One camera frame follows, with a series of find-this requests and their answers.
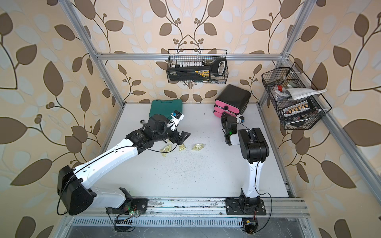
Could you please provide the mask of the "pink top drawer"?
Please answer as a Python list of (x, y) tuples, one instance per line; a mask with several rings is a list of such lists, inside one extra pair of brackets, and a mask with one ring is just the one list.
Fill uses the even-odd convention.
[(215, 101), (215, 106), (218, 106), (218, 107), (220, 107), (220, 108), (222, 108), (222, 109), (224, 109), (226, 111), (229, 111), (229, 112), (231, 112), (234, 115), (237, 115), (237, 114), (240, 113), (240, 110), (238, 108), (236, 108), (236, 107), (234, 107), (234, 106), (232, 106), (230, 104), (227, 104), (225, 102), (222, 102), (220, 100), (216, 100)]

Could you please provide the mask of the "pink bottom drawer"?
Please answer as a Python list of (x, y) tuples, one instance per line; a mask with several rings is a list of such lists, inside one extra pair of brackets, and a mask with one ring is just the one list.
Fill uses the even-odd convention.
[(217, 112), (217, 111), (213, 111), (214, 115), (221, 118), (222, 114), (220, 112)]

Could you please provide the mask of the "black pink drawer cabinet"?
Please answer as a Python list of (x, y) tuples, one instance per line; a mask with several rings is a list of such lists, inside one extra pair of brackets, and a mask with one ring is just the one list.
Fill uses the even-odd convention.
[(240, 110), (242, 115), (250, 101), (251, 93), (247, 90), (228, 84), (215, 99), (230, 104)]

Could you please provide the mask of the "yellow cookie packet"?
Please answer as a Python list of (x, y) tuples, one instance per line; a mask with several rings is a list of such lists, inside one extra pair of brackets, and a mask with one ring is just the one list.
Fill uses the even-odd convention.
[(161, 149), (160, 151), (161, 151), (161, 155), (162, 155), (163, 157), (166, 157), (166, 155), (172, 151), (172, 145), (171, 145), (171, 144), (168, 144), (167, 146), (165, 146), (165, 147), (164, 147), (163, 149)]
[(183, 150), (185, 150), (186, 149), (186, 146), (184, 145), (184, 144), (181, 144), (180, 146), (179, 146), (179, 151), (183, 151)]
[(194, 151), (200, 151), (200, 150), (202, 150), (203, 148), (204, 148), (204, 144), (200, 144), (200, 143), (198, 143), (198, 144), (195, 144), (195, 145), (193, 146), (192, 150), (194, 150)]

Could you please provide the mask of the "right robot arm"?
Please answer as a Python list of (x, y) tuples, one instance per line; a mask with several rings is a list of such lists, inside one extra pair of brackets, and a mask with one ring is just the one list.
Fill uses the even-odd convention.
[(266, 214), (264, 203), (259, 192), (261, 170), (270, 154), (270, 148), (260, 128), (237, 129), (245, 121), (242, 115), (232, 116), (223, 113), (221, 125), (227, 145), (239, 145), (248, 171), (238, 198), (228, 197), (225, 200), (228, 215), (255, 215), (258, 211)]

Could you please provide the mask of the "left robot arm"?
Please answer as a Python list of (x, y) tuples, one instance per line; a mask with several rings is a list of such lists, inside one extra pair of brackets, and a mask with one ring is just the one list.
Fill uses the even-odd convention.
[(131, 210), (133, 197), (125, 188), (106, 191), (92, 186), (123, 162), (146, 150), (152, 150), (156, 142), (169, 140), (173, 144), (182, 145), (190, 136), (188, 132), (177, 130), (183, 118), (184, 115), (179, 111), (174, 111), (170, 119), (156, 114), (140, 129), (132, 131), (116, 146), (93, 160), (75, 168), (65, 166), (60, 169), (57, 194), (66, 213), (74, 216), (95, 207), (112, 209), (118, 214)]

